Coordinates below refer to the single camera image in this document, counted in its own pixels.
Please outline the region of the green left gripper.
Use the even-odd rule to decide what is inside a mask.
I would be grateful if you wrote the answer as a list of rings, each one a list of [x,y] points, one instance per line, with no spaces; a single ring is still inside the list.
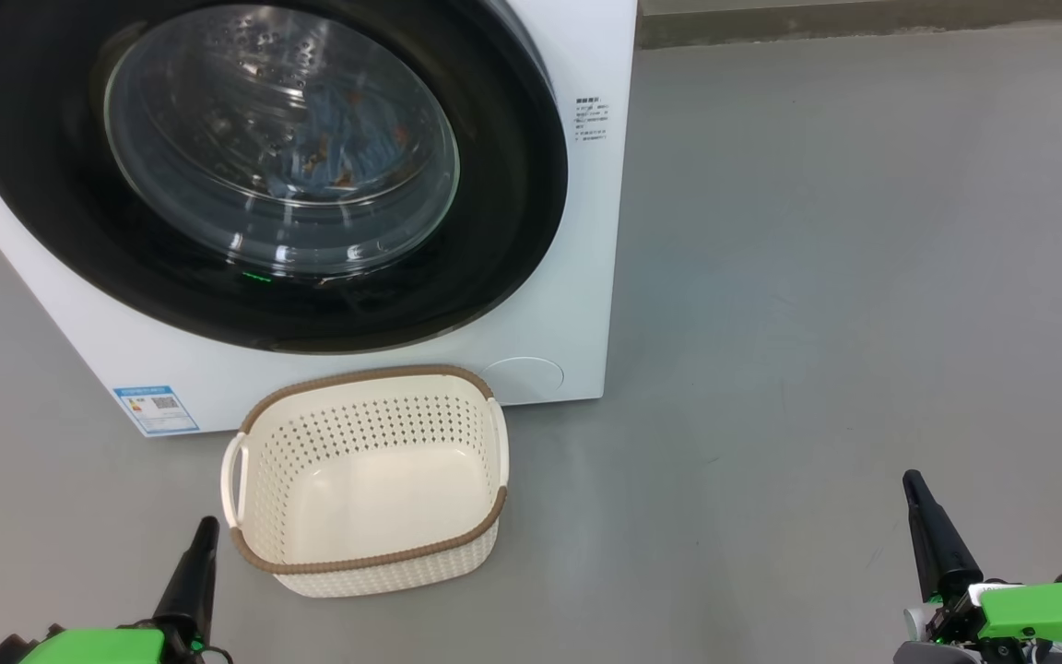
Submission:
[[[164,589],[153,622],[159,629],[75,629],[42,640],[24,663],[198,663],[209,646],[218,576],[219,523],[199,521]]]

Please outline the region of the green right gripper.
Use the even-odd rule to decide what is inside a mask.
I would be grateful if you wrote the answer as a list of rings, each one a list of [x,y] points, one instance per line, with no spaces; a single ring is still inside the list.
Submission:
[[[982,583],[983,571],[922,472],[903,473],[903,496],[920,598],[950,601],[932,614],[932,644],[962,648],[983,663],[1062,656],[1062,583]]]

